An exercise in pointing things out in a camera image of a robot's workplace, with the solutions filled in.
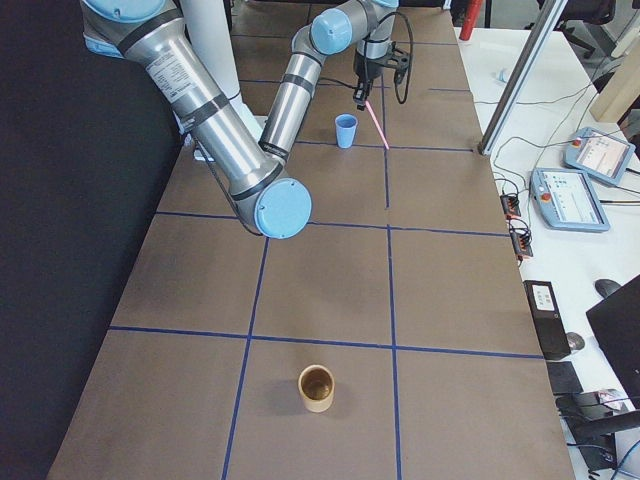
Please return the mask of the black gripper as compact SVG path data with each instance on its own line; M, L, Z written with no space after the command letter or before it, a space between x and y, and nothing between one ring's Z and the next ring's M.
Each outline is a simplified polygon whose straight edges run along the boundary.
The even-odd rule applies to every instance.
M358 110L365 110L373 81L384 68L394 71L394 83L401 84L409 72L409 53L396 47L394 41L357 43L353 63L358 78L353 100Z

